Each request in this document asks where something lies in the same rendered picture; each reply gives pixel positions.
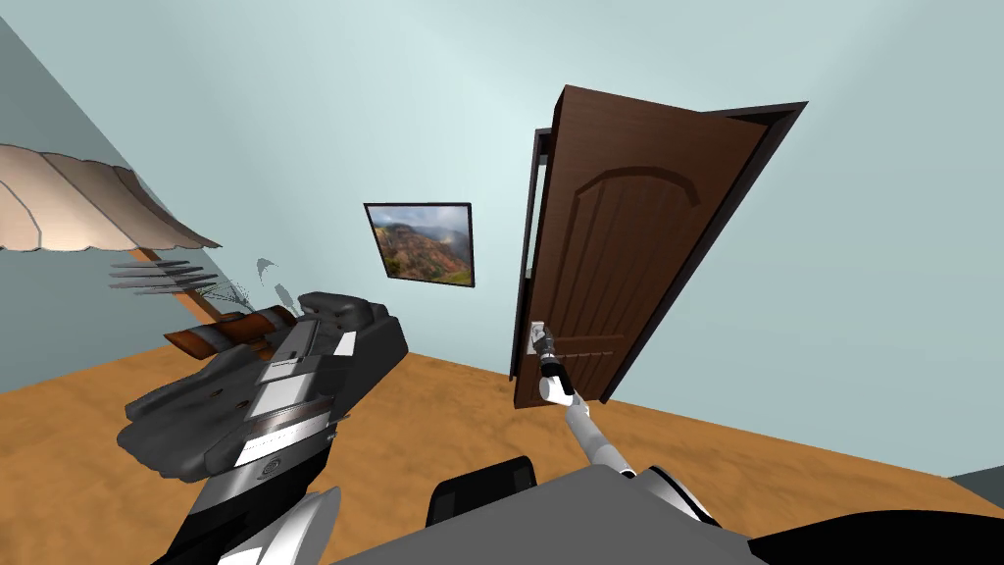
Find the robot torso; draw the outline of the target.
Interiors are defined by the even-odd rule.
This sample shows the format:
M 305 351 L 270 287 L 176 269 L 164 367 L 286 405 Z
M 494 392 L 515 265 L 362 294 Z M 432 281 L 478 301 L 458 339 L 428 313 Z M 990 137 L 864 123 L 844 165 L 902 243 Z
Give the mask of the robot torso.
M 540 484 L 519 456 L 443 481 L 423 529 L 331 565 L 767 565 L 658 466 Z

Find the brown wooden door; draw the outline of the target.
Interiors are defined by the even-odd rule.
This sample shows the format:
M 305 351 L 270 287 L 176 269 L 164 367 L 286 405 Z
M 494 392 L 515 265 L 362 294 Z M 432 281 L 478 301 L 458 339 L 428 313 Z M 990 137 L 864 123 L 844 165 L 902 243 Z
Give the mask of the brown wooden door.
M 526 318 L 600 398 L 765 132 L 568 85 L 555 107 Z

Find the framed landscape picture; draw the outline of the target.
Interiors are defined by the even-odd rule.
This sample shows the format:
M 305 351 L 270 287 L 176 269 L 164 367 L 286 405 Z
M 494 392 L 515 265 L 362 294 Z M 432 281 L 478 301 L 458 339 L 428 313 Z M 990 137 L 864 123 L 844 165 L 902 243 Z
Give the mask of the framed landscape picture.
M 388 278 L 475 286 L 469 202 L 365 203 L 363 207 Z

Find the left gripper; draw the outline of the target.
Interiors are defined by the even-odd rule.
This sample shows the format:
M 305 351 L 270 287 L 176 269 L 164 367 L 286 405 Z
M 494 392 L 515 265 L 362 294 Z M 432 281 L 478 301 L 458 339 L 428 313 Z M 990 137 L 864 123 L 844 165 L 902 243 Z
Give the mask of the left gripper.
M 273 359 L 247 346 L 126 406 L 117 443 L 140 465 L 185 483 L 270 481 L 326 466 L 330 437 L 408 352 L 402 327 L 364 298 L 298 297 Z

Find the beige shade floor lamp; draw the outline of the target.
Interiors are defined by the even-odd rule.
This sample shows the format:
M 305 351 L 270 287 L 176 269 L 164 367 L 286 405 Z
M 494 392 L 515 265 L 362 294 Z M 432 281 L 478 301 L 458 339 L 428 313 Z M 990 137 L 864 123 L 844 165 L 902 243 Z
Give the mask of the beige shade floor lamp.
M 169 214 L 131 169 L 0 143 L 0 249 L 123 251 L 132 261 L 116 267 L 114 288 L 170 294 L 209 324 L 222 318 L 199 292 L 212 275 L 159 254 L 217 245 Z

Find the brown potted plant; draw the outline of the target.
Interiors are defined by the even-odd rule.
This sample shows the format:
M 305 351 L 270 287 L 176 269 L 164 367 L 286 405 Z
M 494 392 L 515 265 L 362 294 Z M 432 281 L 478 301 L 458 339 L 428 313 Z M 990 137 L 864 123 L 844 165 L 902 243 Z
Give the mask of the brown potted plant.
M 221 313 L 207 296 L 220 285 L 217 276 L 185 260 L 133 261 L 115 264 L 111 288 L 128 289 L 136 295 L 169 294 L 193 309 L 199 324 L 167 333 L 164 339 L 197 360 L 204 360 L 238 346 L 248 346 L 260 358 L 275 354 L 266 335 L 296 324 L 294 315 L 278 305 L 248 312 Z

